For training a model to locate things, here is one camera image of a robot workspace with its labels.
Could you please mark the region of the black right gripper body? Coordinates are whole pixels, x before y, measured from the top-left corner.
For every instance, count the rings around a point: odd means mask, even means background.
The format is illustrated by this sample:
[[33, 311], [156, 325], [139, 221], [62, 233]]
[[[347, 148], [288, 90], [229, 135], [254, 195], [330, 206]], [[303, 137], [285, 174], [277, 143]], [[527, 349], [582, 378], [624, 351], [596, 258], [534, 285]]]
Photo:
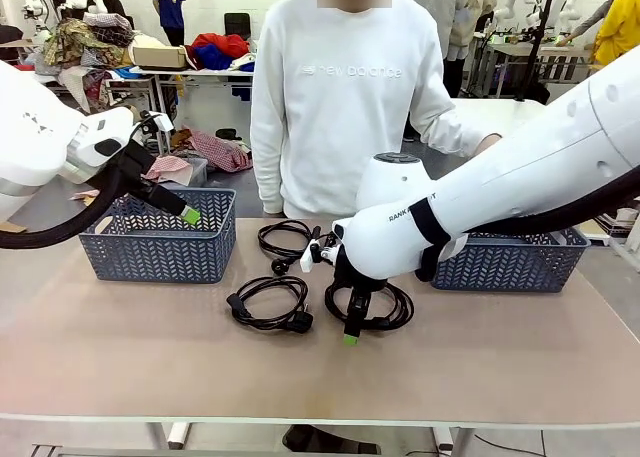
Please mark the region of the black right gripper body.
[[379, 292], [385, 288], [387, 279], [374, 279], [357, 271], [349, 261], [343, 245], [338, 247], [334, 263], [334, 280], [355, 290], [358, 295]]

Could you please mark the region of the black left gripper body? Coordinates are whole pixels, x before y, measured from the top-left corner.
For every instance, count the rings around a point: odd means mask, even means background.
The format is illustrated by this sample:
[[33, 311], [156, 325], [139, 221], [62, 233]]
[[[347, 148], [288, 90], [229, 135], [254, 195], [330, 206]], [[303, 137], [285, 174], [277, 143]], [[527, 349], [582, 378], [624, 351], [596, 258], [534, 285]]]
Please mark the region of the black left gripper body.
[[104, 194], [121, 197], [130, 194], [135, 197], [153, 197], [158, 185], [145, 177], [156, 158], [143, 146], [130, 140], [106, 167]]

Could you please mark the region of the person's left hand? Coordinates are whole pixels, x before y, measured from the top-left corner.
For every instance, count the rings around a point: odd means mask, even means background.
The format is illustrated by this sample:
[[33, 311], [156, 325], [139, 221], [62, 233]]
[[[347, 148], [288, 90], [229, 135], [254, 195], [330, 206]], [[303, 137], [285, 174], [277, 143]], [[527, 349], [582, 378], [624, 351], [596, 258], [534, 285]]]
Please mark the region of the person's left hand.
[[501, 139], [502, 139], [502, 136], [496, 133], [486, 136], [477, 146], [473, 156], [477, 156], [482, 152], [486, 151], [488, 148], [498, 143]]

